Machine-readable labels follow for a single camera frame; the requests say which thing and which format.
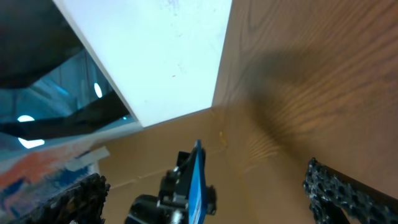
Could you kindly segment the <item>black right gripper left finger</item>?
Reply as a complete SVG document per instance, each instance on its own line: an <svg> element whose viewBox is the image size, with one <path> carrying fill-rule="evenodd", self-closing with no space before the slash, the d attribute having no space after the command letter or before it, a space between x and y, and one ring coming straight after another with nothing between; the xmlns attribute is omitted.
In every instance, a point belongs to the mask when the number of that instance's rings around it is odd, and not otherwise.
<svg viewBox="0 0 398 224"><path fill-rule="evenodd" d="M12 224L104 224L102 212L111 185L94 173L52 197Z"/></svg>

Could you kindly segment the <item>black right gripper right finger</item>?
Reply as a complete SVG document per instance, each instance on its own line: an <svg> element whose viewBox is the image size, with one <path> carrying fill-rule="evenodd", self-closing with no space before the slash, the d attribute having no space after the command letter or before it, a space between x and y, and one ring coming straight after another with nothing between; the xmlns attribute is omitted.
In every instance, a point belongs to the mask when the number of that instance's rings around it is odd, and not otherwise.
<svg viewBox="0 0 398 224"><path fill-rule="evenodd" d="M303 182L317 224L397 224L397 199L338 172L314 157Z"/></svg>

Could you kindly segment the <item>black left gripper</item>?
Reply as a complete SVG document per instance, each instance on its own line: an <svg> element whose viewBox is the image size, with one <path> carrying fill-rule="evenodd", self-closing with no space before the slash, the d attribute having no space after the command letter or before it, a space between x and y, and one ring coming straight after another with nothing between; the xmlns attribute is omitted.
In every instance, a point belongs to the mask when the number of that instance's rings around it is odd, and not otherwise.
<svg viewBox="0 0 398 224"><path fill-rule="evenodd" d="M176 166L161 179L157 196L142 194L129 209L125 224L189 224L188 195L195 163L194 151L180 151ZM216 189L206 185L207 215L217 211Z"/></svg>

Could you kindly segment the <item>blue Galaxy smartphone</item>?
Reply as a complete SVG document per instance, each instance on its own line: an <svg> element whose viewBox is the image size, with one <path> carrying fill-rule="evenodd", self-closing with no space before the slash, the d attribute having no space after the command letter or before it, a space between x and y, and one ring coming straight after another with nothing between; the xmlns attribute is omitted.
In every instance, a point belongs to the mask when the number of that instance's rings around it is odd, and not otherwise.
<svg viewBox="0 0 398 224"><path fill-rule="evenodd" d="M207 213L207 193L205 182L205 151L201 141L194 146L195 163L188 195L188 223L203 224Z"/></svg>

